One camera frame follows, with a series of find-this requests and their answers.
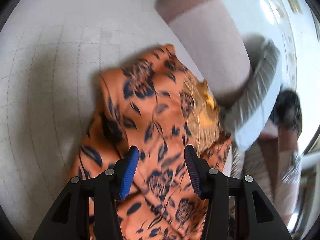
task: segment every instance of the blue gripper pad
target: blue gripper pad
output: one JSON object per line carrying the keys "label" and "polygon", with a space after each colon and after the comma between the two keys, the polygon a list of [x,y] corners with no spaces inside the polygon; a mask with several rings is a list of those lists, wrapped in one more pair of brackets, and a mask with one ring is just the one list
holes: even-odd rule
{"label": "blue gripper pad", "polygon": [[133,181],[134,173],[136,171],[138,161],[139,161],[139,150],[136,146],[131,146],[126,159],[128,158],[127,167],[121,178],[121,190],[120,198],[124,200],[130,192],[130,187]]}

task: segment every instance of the white surface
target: white surface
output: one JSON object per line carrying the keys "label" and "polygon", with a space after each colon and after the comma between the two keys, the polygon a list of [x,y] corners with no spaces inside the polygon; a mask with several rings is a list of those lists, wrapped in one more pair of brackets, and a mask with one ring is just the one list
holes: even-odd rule
{"label": "white surface", "polygon": [[100,71],[158,43],[201,74],[155,0],[21,0],[0,33],[0,204],[31,239],[66,183]]}

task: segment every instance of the screw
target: screw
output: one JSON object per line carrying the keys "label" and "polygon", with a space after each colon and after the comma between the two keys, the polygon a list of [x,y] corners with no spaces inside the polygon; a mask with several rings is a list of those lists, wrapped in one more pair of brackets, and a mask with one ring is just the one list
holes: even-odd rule
{"label": "screw", "polygon": [[79,182],[79,177],[73,177],[72,179],[71,179],[71,183],[73,183],[73,184],[76,184],[76,183],[78,183]]}
{"label": "screw", "polygon": [[244,179],[247,182],[253,182],[253,177],[251,177],[250,175],[245,176]]}
{"label": "screw", "polygon": [[106,175],[112,175],[115,173],[115,171],[113,169],[108,169],[104,172]]}
{"label": "screw", "polygon": [[216,175],[218,174],[218,170],[217,169],[209,169],[209,173],[212,174],[212,175]]}

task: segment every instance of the white pillow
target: white pillow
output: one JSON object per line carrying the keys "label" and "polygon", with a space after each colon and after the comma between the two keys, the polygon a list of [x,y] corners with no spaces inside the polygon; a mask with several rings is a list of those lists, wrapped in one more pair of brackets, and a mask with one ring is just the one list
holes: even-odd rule
{"label": "white pillow", "polygon": [[280,91],[281,55],[267,41],[242,96],[225,113],[222,126],[240,151],[246,151],[264,128]]}

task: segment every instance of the orange patterned cloth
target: orange patterned cloth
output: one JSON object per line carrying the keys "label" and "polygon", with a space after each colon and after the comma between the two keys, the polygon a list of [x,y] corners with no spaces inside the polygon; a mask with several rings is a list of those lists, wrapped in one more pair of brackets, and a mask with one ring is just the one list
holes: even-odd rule
{"label": "orange patterned cloth", "polygon": [[[124,239],[200,239],[208,203],[193,192],[184,162],[184,147],[195,146],[187,119],[199,104],[184,90],[186,79],[196,80],[172,45],[100,78],[102,100],[69,177],[96,177],[112,168],[131,145],[138,147],[140,159],[130,194],[116,203]],[[198,154],[222,171],[230,144],[221,133],[216,143]],[[91,216],[93,205],[90,199]]]}

